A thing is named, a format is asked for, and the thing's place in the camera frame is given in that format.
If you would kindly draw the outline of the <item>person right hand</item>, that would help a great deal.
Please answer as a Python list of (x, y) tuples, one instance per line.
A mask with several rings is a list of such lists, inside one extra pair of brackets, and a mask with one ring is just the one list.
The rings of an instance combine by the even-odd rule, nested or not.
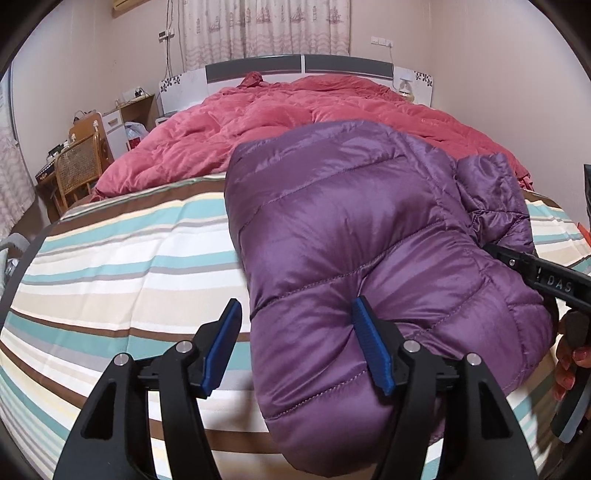
[(576, 380), (575, 373), (578, 368), (590, 368), (590, 346), (585, 345), (573, 348), (566, 338), (567, 322), (573, 319), (583, 319), (579, 312), (569, 310), (560, 320), (558, 333), (561, 338), (556, 348), (557, 364), (554, 369), (553, 395), (557, 401), (561, 401), (570, 391)]

